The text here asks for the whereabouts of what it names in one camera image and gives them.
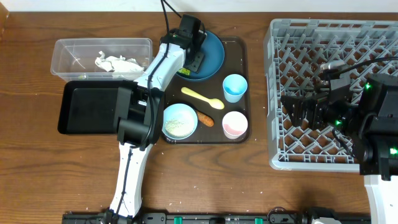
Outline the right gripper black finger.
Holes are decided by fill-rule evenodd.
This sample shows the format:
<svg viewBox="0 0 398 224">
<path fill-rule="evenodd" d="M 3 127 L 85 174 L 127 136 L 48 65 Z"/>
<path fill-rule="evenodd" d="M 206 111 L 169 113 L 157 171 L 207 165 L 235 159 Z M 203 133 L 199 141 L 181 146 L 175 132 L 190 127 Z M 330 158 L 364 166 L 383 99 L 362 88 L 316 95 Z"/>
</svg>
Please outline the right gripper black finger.
<svg viewBox="0 0 398 224">
<path fill-rule="evenodd" d="M 286 108 L 301 108 L 307 104 L 310 97 L 281 96 L 280 101 Z"/>
<path fill-rule="evenodd" d="M 284 106 L 284 109 L 289 116 L 289 119 L 294 127 L 301 126 L 303 121 L 307 118 L 308 106 Z"/>
</svg>

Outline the yellow snack wrapper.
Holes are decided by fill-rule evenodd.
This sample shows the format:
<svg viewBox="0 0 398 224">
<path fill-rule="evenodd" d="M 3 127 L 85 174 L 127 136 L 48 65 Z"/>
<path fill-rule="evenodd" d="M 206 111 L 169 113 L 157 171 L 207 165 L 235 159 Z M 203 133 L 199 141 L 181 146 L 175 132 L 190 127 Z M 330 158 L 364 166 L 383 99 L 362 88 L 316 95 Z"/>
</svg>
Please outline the yellow snack wrapper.
<svg viewBox="0 0 398 224">
<path fill-rule="evenodd" d="M 178 75 L 181 75 L 183 77 L 189 77 L 191 74 L 191 71 L 187 68 L 181 68 L 180 70 L 177 71 Z"/>
</svg>

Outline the light blue cup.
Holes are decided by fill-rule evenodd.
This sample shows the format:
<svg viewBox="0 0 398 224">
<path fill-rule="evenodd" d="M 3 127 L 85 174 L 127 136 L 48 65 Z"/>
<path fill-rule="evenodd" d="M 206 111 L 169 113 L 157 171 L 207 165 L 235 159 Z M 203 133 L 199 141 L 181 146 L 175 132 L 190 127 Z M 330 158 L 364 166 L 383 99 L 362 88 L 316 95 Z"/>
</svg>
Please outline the light blue cup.
<svg viewBox="0 0 398 224">
<path fill-rule="evenodd" d="M 245 94 L 248 83 L 242 75 L 231 74 L 223 80 L 222 87 L 226 101 L 237 103 Z"/>
</svg>

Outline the pink cup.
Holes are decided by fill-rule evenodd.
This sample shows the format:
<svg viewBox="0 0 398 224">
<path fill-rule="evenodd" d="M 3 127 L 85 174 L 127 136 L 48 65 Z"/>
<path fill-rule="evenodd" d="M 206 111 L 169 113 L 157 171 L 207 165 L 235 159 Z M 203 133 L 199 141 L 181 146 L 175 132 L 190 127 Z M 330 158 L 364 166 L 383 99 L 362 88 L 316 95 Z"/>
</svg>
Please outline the pink cup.
<svg viewBox="0 0 398 224">
<path fill-rule="evenodd" d="M 237 139 L 248 129 L 248 120 L 242 113 L 231 111 L 222 119 L 224 135 L 228 139 Z"/>
</svg>

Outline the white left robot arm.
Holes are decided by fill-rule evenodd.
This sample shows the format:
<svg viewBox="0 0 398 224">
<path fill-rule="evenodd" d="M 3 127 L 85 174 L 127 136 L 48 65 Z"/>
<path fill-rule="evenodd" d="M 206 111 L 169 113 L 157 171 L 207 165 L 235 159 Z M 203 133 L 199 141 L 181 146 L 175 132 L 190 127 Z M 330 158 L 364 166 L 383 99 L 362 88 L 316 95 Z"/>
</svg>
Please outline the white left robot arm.
<svg viewBox="0 0 398 224">
<path fill-rule="evenodd" d="M 160 136 L 164 94 L 174 75 L 187 65 L 198 68 L 202 44 L 208 32 L 173 29 L 160 40 L 159 52 L 146 71 L 118 89 L 114 128 L 119 141 L 120 163 L 108 221 L 133 220 L 142 205 L 142 181 L 147 158 Z"/>
</svg>

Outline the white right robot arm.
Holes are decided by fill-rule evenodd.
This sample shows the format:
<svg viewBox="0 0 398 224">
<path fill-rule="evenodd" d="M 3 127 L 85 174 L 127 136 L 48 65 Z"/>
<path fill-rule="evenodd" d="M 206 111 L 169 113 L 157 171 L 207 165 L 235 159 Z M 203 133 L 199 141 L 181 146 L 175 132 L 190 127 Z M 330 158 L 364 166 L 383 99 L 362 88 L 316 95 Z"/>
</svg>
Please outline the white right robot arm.
<svg viewBox="0 0 398 224">
<path fill-rule="evenodd" d="M 332 134 L 348 136 L 353 145 L 341 146 L 359 162 L 372 223 L 397 223 L 397 77 L 372 74 L 358 105 L 344 78 L 330 80 L 328 92 L 311 97 L 282 96 L 293 126 L 308 121 L 312 130 L 332 126 Z"/>
</svg>

